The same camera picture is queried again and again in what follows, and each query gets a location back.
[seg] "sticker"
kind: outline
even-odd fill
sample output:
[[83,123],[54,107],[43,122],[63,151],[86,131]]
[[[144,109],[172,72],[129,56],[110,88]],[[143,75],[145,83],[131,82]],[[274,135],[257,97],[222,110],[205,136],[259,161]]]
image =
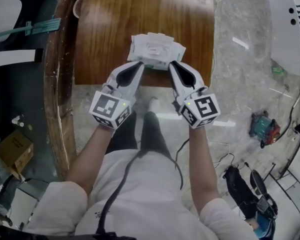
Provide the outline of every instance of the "sticker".
[[119,127],[122,122],[130,115],[130,108],[127,106],[126,109],[119,115],[115,120],[116,125]]
[[100,117],[97,117],[95,115],[93,115],[93,117],[95,118],[95,120],[99,123],[99,124],[102,124],[104,126],[108,126],[108,127],[111,127],[113,128],[113,125],[110,121],[106,120],[106,119],[103,119],[103,118],[100,118]]
[[192,114],[192,112],[186,106],[183,107],[181,114],[191,126],[193,126],[197,122],[197,118],[195,117],[195,115]]
[[118,103],[118,99],[101,94],[93,109],[93,112],[107,118],[111,118],[116,110]]
[[216,106],[212,101],[211,97],[208,96],[208,97],[199,98],[196,99],[194,102],[202,118],[206,118],[211,115],[218,114]]
[[207,119],[207,120],[203,120],[203,121],[201,121],[199,124],[198,124],[198,126],[196,127],[196,128],[198,128],[198,127],[201,127],[201,126],[204,126],[204,125],[207,125],[207,124],[210,124],[213,120],[215,120],[217,117],[215,116],[215,117],[212,117],[212,118],[209,118],[209,119]]

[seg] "cardboard box on floor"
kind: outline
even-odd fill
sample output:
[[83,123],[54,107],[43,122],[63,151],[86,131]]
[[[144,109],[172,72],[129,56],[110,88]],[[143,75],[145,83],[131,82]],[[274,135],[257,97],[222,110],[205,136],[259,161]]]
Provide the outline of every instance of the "cardboard box on floor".
[[0,142],[0,159],[8,171],[18,179],[33,156],[34,144],[17,130]]

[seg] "white t-shirt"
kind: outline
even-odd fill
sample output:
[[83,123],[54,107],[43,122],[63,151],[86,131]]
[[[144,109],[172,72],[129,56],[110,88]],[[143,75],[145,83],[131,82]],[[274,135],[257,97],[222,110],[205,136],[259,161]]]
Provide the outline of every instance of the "white t-shirt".
[[[137,150],[104,157],[93,191],[73,182],[50,183],[25,231],[41,235],[94,234],[101,211]],[[165,156],[148,152],[132,164],[125,185],[105,219],[106,232],[138,240],[256,240],[248,223],[217,198],[199,218],[181,201],[180,175]]]

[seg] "white sneaker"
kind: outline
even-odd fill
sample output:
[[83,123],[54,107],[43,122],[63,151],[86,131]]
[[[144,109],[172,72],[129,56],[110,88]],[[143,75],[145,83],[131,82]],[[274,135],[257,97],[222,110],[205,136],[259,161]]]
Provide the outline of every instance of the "white sneaker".
[[158,113],[160,110],[160,101],[157,97],[152,97],[149,101],[148,112]]

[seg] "wooden table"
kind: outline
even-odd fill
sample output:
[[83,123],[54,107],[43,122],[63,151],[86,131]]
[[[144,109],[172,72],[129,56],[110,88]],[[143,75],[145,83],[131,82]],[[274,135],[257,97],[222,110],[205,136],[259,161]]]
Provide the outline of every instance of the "wooden table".
[[[103,84],[127,62],[131,36],[163,33],[186,47],[182,61],[210,85],[214,0],[84,0],[75,44],[75,83]],[[143,86],[170,87],[167,71],[147,69]]]

